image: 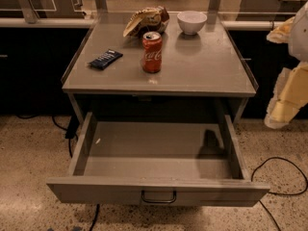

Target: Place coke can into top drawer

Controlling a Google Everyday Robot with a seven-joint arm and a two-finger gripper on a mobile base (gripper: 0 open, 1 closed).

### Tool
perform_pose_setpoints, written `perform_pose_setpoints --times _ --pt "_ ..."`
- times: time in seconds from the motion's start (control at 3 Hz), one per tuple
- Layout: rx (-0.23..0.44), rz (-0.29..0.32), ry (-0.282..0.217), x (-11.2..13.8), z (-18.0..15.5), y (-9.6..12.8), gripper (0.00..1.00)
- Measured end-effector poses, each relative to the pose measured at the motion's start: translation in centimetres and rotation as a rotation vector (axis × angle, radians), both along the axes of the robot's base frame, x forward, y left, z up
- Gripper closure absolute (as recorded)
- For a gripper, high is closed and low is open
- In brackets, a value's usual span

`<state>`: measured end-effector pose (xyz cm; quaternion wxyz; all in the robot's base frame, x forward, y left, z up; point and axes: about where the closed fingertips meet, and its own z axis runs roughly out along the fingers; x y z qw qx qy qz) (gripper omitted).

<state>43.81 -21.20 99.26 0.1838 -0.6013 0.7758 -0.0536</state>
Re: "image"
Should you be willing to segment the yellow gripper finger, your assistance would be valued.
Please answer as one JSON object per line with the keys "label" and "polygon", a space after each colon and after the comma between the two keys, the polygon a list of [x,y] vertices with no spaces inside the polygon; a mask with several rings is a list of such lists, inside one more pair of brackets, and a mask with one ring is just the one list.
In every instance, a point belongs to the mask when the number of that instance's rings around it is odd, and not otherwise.
{"label": "yellow gripper finger", "polygon": [[273,43],[287,43],[294,20],[295,18],[291,17],[283,24],[270,31],[267,35],[267,40]]}
{"label": "yellow gripper finger", "polygon": [[264,123],[272,129],[288,125],[299,110],[308,104],[308,63],[294,69],[283,68],[269,101]]}

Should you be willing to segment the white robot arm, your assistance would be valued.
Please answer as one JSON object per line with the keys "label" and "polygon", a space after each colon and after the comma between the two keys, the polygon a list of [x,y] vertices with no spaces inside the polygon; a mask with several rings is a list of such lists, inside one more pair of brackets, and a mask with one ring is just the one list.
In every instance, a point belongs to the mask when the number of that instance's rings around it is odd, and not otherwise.
{"label": "white robot arm", "polygon": [[267,107],[264,123],[280,129],[308,104],[308,2],[294,17],[270,31],[267,40],[287,43],[289,54],[299,60],[294,69],[282,69]]}

